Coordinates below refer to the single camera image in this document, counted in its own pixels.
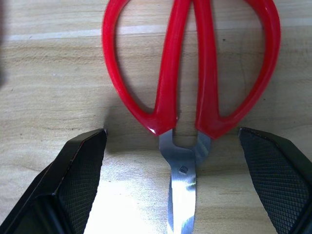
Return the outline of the red handled scissors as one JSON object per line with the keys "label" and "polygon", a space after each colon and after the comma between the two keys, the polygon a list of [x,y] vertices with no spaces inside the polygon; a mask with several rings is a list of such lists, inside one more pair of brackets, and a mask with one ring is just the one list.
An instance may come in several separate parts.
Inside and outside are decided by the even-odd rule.
{"label": "red handled scissors", "polygon": [[[233,127],[253,108],[275,69],[281,42],[280,20],[273,0],[245,0],[262,21],[265,53],[258,78],[247,97],[229,116],[219,114],[217,59],[211,0],[174,0],[163,46],[156,102],[150,113],[128,92],[115,53],[115,26],[129,0],[109,0],[102,24],[102,48],[111,81],[131,114],[159,137],[159,149],[171,167],[168,197],[168,233],[192,234],[196,203],[196,167],[208,156],[212,139]],[[189,7],[195,10],[198,38],[198,92],[195,127],[197,142],[190,149],[173,143],[177,123],[177,80]]]}

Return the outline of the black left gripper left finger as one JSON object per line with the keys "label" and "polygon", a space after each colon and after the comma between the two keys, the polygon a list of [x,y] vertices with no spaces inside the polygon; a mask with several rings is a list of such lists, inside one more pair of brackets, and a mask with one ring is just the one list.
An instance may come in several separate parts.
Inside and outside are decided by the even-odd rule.
{"label": "black left gripper left finger", "polygon": [[78,135],[32,181],[0,234],[83,234],[97,195],[105,129]]}

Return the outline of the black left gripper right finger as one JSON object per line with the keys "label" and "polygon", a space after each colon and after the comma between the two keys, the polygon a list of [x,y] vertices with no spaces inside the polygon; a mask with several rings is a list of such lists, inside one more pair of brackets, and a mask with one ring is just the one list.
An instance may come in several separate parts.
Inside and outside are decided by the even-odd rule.
{"label": "black left gripper right finger", "polygon": [[278,234],[312,234],[312,162],[288,139],[242,127],[253,186]]}

